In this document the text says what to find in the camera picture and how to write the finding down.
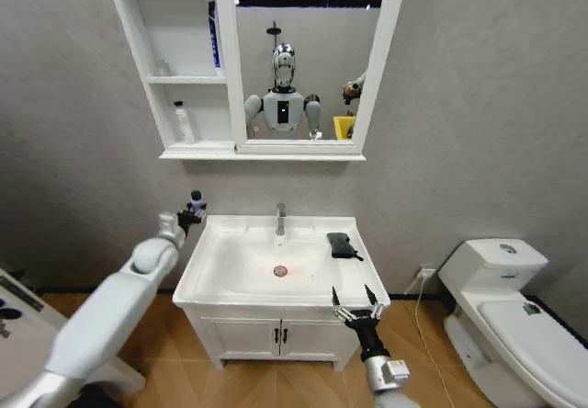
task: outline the toilet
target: toilet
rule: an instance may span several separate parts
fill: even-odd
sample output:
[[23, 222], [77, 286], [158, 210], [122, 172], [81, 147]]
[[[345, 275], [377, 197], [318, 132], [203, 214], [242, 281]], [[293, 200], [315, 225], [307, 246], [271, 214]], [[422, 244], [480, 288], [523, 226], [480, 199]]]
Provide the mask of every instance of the toilet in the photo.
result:
[[439, 270], [449, 339], [499, 408], [588, 408], [588, 350], [519, 292], [547, 262], [521, 240], [471, 240]]

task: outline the electrical outlet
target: electrical outlet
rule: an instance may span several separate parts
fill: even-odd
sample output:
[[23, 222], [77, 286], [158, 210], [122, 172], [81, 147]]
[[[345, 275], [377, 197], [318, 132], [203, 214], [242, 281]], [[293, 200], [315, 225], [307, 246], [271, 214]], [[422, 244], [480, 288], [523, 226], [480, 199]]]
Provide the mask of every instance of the electrical outlet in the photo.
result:
[[421, 267], [421, 269], [416, 274], [416, 277], [419, 279], [420, 278], [429, 279], [432, 275], [435, 274], [435, 272], [436, 272], [436, 268]]

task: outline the white bottle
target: white bottle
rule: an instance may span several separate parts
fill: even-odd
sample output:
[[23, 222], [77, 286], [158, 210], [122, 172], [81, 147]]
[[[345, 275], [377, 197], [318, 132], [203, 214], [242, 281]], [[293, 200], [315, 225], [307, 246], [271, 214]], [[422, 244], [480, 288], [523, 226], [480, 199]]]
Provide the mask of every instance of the white bottle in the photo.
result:
[[187, 116], [187, 112], [184, 109], [184, 102], [177, 100], [174, 102], [175, 105], [175, 116], [177, 117], [177, 123], [180, 129], [180, 138], [185, 144], [193, 144], [196, 139], [194, 138], [194, 131], [190, 124], [190, 119]]

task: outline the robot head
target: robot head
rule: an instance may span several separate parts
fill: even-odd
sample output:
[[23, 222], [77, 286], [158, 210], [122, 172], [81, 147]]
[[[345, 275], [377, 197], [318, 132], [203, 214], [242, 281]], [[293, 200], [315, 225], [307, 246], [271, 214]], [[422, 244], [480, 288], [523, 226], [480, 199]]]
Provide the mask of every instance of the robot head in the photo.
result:
[[294, 78], [294, 50], [289, 43], [280, 43], [274, 50], [274, 76], [276, 85], [289, 87]]

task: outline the sink basin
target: sink basin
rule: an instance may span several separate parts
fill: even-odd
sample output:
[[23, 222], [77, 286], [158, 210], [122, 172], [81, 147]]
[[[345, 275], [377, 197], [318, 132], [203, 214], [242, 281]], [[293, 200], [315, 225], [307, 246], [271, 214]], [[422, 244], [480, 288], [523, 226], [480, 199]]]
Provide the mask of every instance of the sink basin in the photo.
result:
[[[366, 284], [390, 303], [354, 218], [287, 217], [283, 236], [276, 225], [275, 216], [210, 215], [174, 302], [330, 307], [335, 287], [343, 305], [362, 307]], [[332, 258], [328, 232], [347, 233], [364, 261]]]

